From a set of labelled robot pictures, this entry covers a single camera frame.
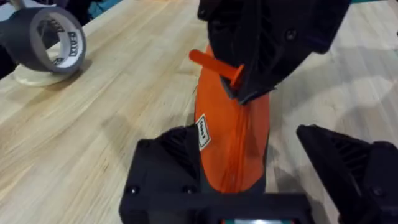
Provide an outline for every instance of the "white label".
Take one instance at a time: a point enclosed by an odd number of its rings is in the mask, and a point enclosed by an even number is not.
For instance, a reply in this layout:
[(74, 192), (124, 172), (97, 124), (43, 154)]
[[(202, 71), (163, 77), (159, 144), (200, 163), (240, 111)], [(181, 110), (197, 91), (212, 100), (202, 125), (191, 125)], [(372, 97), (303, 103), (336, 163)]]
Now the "white label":
[(205, 114), (199, 118), (197, 126), (199, 133), (199, 151), (202, 151), (211, 141)]

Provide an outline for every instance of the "butcher block countertop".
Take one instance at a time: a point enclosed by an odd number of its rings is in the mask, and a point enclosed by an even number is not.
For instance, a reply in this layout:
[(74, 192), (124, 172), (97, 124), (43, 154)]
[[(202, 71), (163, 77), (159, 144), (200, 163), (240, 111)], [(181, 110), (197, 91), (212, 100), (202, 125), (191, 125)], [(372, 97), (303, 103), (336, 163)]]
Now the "butcher block countertop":
[[(306, 191), (317, 223), (338, 213), (295, 135), (317, 124), (398, 145), (398, 18), (355, 4), (325, 55), (271, 93), (268, 192)], [(135, 144), (193, 123), (208, 44), (198, 1), (125, 0), (85, 26), (81, 71), (47, 87), (0, 81), (0, 223), (121, 223)]]

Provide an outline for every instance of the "masking tape roll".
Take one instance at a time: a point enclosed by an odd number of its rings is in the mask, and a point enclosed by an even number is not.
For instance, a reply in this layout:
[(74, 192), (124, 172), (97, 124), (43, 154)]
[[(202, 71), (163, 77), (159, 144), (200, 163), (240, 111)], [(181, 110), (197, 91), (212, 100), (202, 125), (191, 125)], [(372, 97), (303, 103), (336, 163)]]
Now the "masking tape roll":
[[(56, 58), (47, 49), (37, 31), (41, 21), (49, 21), (60, 39)], [(80, 23), (59, 7), (24, 8), (1, 22), (1, 41), (10, 56), (27, 68), (41, 72), (73, 73), (84, 61), (86, 39)]]

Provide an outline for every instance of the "orange handle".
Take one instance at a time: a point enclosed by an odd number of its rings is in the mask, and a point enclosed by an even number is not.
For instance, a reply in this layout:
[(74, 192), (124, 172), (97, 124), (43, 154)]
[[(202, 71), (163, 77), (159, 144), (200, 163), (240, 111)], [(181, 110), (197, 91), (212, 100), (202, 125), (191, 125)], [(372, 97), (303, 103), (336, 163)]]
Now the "orange handle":
[(219, 73), (222, 77), (231, 80), (231, 87), (237, 89), (239, 86), (239, 78), (243, 70), (244, 65), (240, 65), (239, 68), (234, 68), (227, 63), (219, 61), (197, 49), (191, 50), (189, 58), (200, 64), (201, 66), (208, 68), (216, 73)]

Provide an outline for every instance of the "orange object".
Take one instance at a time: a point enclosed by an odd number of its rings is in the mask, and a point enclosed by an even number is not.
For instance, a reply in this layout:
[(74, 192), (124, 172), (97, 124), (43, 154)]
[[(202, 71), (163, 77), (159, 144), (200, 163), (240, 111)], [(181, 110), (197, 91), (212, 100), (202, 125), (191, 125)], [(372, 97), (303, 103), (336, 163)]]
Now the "orange object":
[(191, 50), (189, 53), (189, 58), (205, 68), (208, 68), (221, 76), (228, 78), (231, 80), (231, 88), (237, 89), (239, 88), (239, 79), (241, 76), (241, 72), (243, 70), (243, 65), (240, 65), (239, 68), (234, 68), (224, 62), (220, 62), (219, 60), (213, 58), (212, 56), (202, 53), (199, 50)]
[(197, 86), (195, 119), (205, 115), (210, 142), (201, 150), (201, 161), (209, 184), (223, 193), (250, 189), (264, 175), (263, 156), (269, 132), (269, 97), (246, 105), (231, 100), (219, 75), (239, 83), (241, 70), (197, 50), (190, 58), (203, 69)]

